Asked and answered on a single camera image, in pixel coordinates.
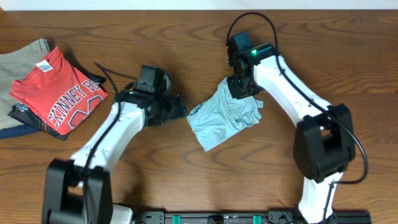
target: green clip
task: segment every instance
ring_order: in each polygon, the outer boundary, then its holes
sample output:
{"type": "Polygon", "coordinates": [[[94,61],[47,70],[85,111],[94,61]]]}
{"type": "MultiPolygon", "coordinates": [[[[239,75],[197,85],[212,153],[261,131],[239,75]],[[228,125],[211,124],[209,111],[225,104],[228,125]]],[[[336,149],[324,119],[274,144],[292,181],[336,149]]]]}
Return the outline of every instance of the green clip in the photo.
{"type": "Polygon", "coordinates": [[[173,224],[181,224],[181,216],[173,215],[173,224]]]}
{"type": "Polygon", "coordinates": [[[253,224],[261,224],[261,216],[253,215],[253,224]]]}

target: stack of clothes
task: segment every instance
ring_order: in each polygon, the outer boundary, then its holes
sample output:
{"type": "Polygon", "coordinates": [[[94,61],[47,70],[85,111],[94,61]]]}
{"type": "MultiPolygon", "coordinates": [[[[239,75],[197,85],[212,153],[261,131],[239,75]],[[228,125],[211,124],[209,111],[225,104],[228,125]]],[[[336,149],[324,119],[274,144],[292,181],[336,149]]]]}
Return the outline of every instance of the stack of clothes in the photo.
{"type": "Polygon", "coordinates": [[[0,55],[0,139],[40,130],[66,140],[108,96],[90,78],[45,39],[0,55]]]}

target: black base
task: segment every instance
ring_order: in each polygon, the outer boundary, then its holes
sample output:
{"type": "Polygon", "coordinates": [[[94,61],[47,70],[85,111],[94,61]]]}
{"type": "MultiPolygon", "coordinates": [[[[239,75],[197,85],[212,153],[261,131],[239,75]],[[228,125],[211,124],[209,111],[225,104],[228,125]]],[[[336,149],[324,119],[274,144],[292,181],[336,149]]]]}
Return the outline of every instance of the black base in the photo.
{"type": "MultiPolygon", "coordinates": [[[[137,212],[132,224],[307,224],[297,211],[266,213],[137,212]]],[[[369,212],[333,212],[325,224],[371,224],[369,212]]]]}

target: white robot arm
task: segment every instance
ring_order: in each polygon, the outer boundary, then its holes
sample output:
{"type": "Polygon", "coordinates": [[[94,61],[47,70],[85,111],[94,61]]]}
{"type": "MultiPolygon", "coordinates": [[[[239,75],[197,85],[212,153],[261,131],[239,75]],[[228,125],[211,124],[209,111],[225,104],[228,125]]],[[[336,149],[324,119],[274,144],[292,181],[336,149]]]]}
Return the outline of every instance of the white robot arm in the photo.
{"type": "MultiPolygon", "coordinates": [[[[254,80],[265,91],[272,95],[278,104],[284,109],[294,126],[307,115],[316,116],[322,112],[312,106],[302,95],[300,95],[292,85],[280,74],[276,64],[276,56],[267,57],[260,61],[259,65],[254,66],[254,80]]],[[[282,56],[279,56],[280,65],[285,69],[285,74],[314,102],[327,110],[329,102],[320,98],[312,90],[310,90],[285,63],[282,56]]],[[[304,177],[303,195],[298,209],[308,223],[319,223],[323,218],[323,209],[325,208],[329,185],[332,181],[340,180],[343,176],[342,172],[336,172],[323,182],[316,183],[304,177]]],[[[331,192],[330,201],[333,201],[336,188],[331,192]]],[[[332,214],[331,205],[328,204],[326,217],[332,214]]]]}
{"type": "Polygon", "coordinates": [[[187,110],[181,97],[169,94],[169,74],[159,68],[143,66],[138,82],[127,86],[94,136],[69,161],[54,159],[49,165],[42,223],[130,224],[132,209],[112,203],[110,173],[144,126],[182,118],[187,110]],[[83,187],[83,198],[68,193],[76,186],[83,187]]]}

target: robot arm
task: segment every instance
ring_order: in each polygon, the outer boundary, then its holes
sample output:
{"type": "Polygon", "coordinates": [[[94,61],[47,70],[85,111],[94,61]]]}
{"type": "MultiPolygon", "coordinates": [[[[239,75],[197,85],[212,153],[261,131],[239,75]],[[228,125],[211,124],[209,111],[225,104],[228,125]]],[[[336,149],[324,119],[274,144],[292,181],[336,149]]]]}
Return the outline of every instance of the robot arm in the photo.
{"type": "MultiPolygon", "coordinates": [[[[300,95],[292,85],[280,74],[278,66],[275,62],[276,56],[267,57],[261,60],[259,65],[254,66],[254,80],[267,91],[278,102],[278,104],[287,113],[293,121],[294,126],[305,116],[317,116],[322,112],[308,103],[302,95],[300,95]]],[[[285,63],[282,56],[279,56],[280,64],[285,69],[286,75],[315,103],[327,110],[327,106],[331,104],[320,98],[312,90],[310,90],[285,63]]],[[[324,181],[317,183],[314,180],[304,177],[303,195],[298,209],[304,219],[308,223],[319,223],[323,218],[329,186],[332,181],[340,180],[343,176],[342,172],[336,172],[325,178],[324,181]]],[[[330,201],[333,201],[336,188],[332,189],[330,201]]],[[[328,204],[326,217],[332,214],[331,203],[328,204]]]]}
{"type": "MultiPolygon", "coordinates": [[[[294,159],[305,176],[298,210],[307,223],[320,223],[323,220],[330,184],[340,180],[348,162],[355,157],[354,142],[287,81],[280,73],[276,57],[279,57],[281,67],[294,85],[352,131],[349,110],[344,105],[334,107],[316,95],[297,78],[271,44],[255,46],[243,32],[229,39],[227,49],[228,63],[235,72],[235,75],[227,78],[232,97],[241,99],[265,90],[296,126],[294,159]],[[322,129],[330,130],[330,134],[322,136],[322,129]]],[[[335,190],[331,190],[331,202],[335,190]]],[[[326,217],[332,214],[331,202],[326,208],[326,217]]]]}
{"type": "Polygon", "coordinates": [[[186,115],[182,99],[169,95],[171,88],[167,72],[143,66],[133,91],[127,88],[115,96],[108,118],[94,136],[69,161],[52,161],[45,180],[42,223],[84,223],[85,216],[91,223],[130,223],[132,210],[112,203],[110,172],[129,141],[144,126],[162,125],[186,115]],[[88,155],[102,136],[85,174],[88,155]],[[82,195],[68,192],[69,187],[82,187],[84,178],[88,190],[86,194],[83,191],[83,196],[87,203],[82,195]]]}

